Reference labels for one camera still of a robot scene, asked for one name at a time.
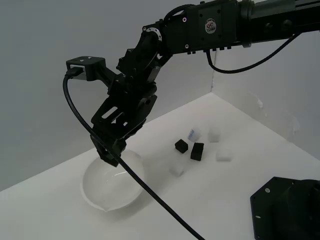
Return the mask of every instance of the robotic arm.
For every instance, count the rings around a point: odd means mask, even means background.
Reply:
[[[68,60],[66,65],[68,70],[83,69],[74,78],[101,80],[108,87],[109,97],[91,122],[95,133],[120,156],[126,139],[143,126],[151,112],[157,99],[155,79],[172,55],[204,51],[209,64],[218,70],[211,62],[210,50],[293,40],[301,33],[320,30],[319,13],[319,0],[215,0],[186,4],[142,28],[137,46],[127,49],[119,59],[116,69],[120,74],[108,69],[101,57],[81,56]],[[116,167],[114,157],[90,137],[100,158]]]

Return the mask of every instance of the white table surface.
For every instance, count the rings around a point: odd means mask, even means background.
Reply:
[[[210,125],[220,127],[219,143],[208,142]],[[201,162],[190,160],[190,142],[183,155],[174,149],[193,126],[202,130]],[[320,179],[319,160],[212,93],[145,124],[127,143],[143,157],[150,187],[207,240],[253,240],[250,196],[272,177]],[[219,148],[233,160],[217,162]],[[0,239],[194,239],[146,192],[116,211],[89,206],[80,182],[97,156],[92,149],[1,191]],[[173,158],[188,161],[181,177],[168,172]]]

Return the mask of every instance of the gray wall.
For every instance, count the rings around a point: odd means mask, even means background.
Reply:
[[[64,99],[65,61],[105,57],[112,70],[141,28],[185,0],[2,0],[0,2],[0,191],[93,148]],[[211,90],[204,54],[177,55],[158,78],[156,118]],[[89,121],[106,98],[101,82],[71,81]]]
[[[283,42],[221,51],[216,55],[216,66],[227,70],[245,67],[263,59]],[[250,71],[232,75],[214,72],[212,91],[320,159],[319,68],[320,34],[304,33]],[[293,129],[299,130],[293,135]]]

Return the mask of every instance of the white bowl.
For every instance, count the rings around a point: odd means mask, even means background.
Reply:
[[[125,150],[121,158],[143,181],[145,180],[140,155]],[[143,190],[120,164],[114,167],[99,157],[86,169],[80,189],[89,205],[105,212],[131,204]]]

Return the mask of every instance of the logo sticker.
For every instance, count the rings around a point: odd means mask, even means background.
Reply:
[[[205,28],[205,31],[207,34],[213,34],[217,29],[217,24],[216,24],[215,20],[213,20],[212,18],[209,18],[205,22],[204,28]]]

